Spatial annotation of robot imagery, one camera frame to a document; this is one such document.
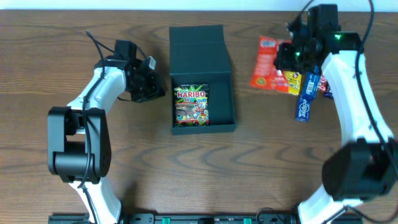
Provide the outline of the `yellow snack bag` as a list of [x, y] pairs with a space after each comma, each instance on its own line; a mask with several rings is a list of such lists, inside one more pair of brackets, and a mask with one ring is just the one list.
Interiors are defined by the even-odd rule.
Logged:
[[302, 74], [298, 72], [285, 71], [284, 76], [287, 80], [287, 92], [297, 96], [300, 93]]

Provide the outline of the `red snack bag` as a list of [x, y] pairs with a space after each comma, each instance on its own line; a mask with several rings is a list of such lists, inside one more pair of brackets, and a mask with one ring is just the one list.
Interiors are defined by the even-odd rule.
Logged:
[[274, 61], [280, 40], [260, 36], [256, 64], [251, 78], [251, 86], [262, 90], [289, 92], [289, 83], [283, 72], [276, 69]]

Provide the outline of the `Haribo candy bag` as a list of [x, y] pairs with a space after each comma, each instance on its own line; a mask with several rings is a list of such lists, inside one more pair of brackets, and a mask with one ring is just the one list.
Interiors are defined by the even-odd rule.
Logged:
[[209, 84], [183, 84], [174, 88], [175, 127], [208, 126]]

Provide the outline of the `dark green box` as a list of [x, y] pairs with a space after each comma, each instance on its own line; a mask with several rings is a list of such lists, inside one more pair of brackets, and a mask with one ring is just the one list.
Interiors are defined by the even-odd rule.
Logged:
[[[227, 133], [236, 128], [233, 81], [222, 25], [170, 27], [170, 90], [173, 135]], [[208, 126], [175, 126], [174, 88], [209, 85]]]

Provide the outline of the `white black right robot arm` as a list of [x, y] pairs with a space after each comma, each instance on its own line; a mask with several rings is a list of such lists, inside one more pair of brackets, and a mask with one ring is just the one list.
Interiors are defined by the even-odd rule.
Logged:
[[321, 72], [333, 94], [341, 128], [341, 149], [325, 161], [322, 184], [297, 205], [296, 223], [331, 223], [348, 210], [387, 195], [397, 182], [397, 141], [388, 127], [366, 72], [366, 35], [344, 32], [335, 4], [303, 8], [287, 26], [291, 42], [279, 45], [275, 67]]

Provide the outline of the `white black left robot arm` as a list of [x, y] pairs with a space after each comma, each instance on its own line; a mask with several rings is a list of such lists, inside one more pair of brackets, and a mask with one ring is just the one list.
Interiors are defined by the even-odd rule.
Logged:
[[129, 216], [107, 177], [111, 143], [107, 114], [120, 94], [143, 103], [165, 95], [152, 57], [137, 57], [139, 47], [117, 40], [111, 55], [102, 55], [93, 78], [69, 104], [47, 115], [47, 156], [51, 174], [81, 197], [87, 214], [51, 215], [49, 223], [128, 223]]

